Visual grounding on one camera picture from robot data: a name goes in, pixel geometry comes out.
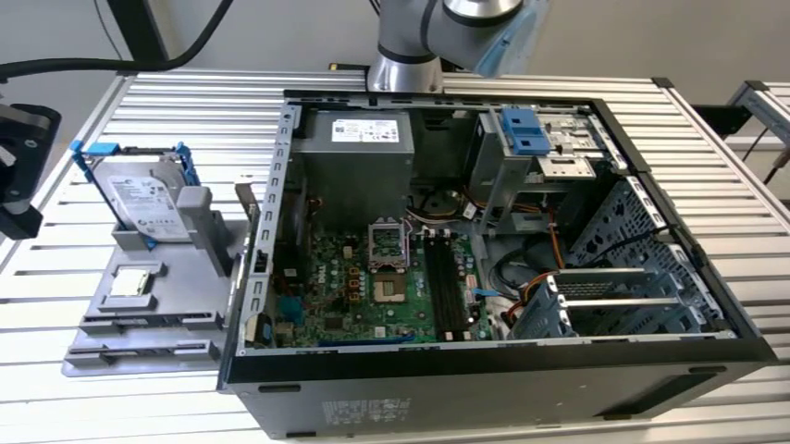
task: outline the power supply label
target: power supply label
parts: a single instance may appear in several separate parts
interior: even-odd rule
[[[333,142],[400,142],[397,120],[339,119],[333,122]]]

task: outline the aluminum extrusion table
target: aluminum extrusion table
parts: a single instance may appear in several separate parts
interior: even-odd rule
[[[226,218],[242,218],[233,184],[247,173],[259,191],[266,186],[285,88],[363,91],[365,77],[351,71],[181,70],[118,78],[78,138],[162,147],[187,142],[215,209]],[[541,438],[613,444],[790,439],[790,215],[689,103],[672,87],[660,88],[648,79],[482,80],[452,74],[446,89],[606,101],[785,365],[762,369],[652,422],[345,440]],[[34,204],[45,214],[41,236],[0,246],[0,444],[266,442],[239,399],[215,393],[215,372],[83,379],[61,374],[61,359],[113,253],[113,218],[67,157]]]

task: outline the orange wire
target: orange wire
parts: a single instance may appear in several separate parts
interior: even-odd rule
[[[474,204],[474,205],[476,205],[478,208],[486,208],[486,206],[488,206],[489,202],[480,202],[480,201],[476,201],[476,200],[472,198],[470,189],[465,187],[465,191],[466,191],[468,199],[472,201],[472,203],[473,203],[473,204]],[[514,205],[514,208],[517,208],[517,209],[518,209],[518,210],[521,210],[521,211],[526,211],[528,213],[540,213],[540,212],[541,212],[541,209],[540,209],[540,208],[537,208],[537,207],[534,207],[534,206],[530,206],[530,205],[524,205],[524,204],[521,204],[521,203],[517,203],[517,204]]]
[[[557,266],[561,268],[566,267],[564,261],[564,255],[560,251],[560,240],[557,239],[557,232],[554,231],[554,211],[549,210],[549,232],[552,235],[552,248],[554,249],[554,260],[557,260]]]
[[[508,313],[505,314],[505,317],[510,320],[513,320],[513,316],[514,313],[517,312],[520,307],[524,307],[526,302],[528,302],[528,298],[530,297],[530,290],[533,289],[533,287],[544,280],[546,279],[549,276],[556,275],[557,272],[556,271],[549,271],[546,273],[544,273],[542,275],[538,275],[528,284],[528,286],[524,289],[524,292],[521,293],[521,301],[518,301],[517,303],[514,303],[513,307],[510,307],[510,309],[508,310]]]

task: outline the case label sticker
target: case label sticker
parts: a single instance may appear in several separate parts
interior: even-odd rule
[[[362,423],[393,423],[406,421],[412,398],[382,400],[325,401],[326,424],[339,426]]]

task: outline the white wall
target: white wall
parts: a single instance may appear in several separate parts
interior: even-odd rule
[[[153,1],[170,6],[166,34],[190,44],[219,0]],[[790,78],[789,0],[552,2],[532,74],[665,76],[701,102],[725,101],[745,79]],[[191,65],[322,70],[334,61],[369,64],[377,30],[366,0],[237,0]]]
[[[790,79],[788,0],[554,0],[534,74],[669,77],[693,102]]]
[[[115,42],[126,52],[107,2],[99,2]],[[118,58],[91,0],[0,0],[0,63],[46,57]],[[111,72],[63,72],[11,79],[3,103],[45,105],[63,115],[58,142],[69,143],[113,81]]]
[[[181,54],[206,26],[219,0],[153,0],[167,5],[173,23],[157,14],[166,44],[175,34]],[[198,68],[326,70],[333,62],[370,64],[379,22],[367,0],[237,0]]]

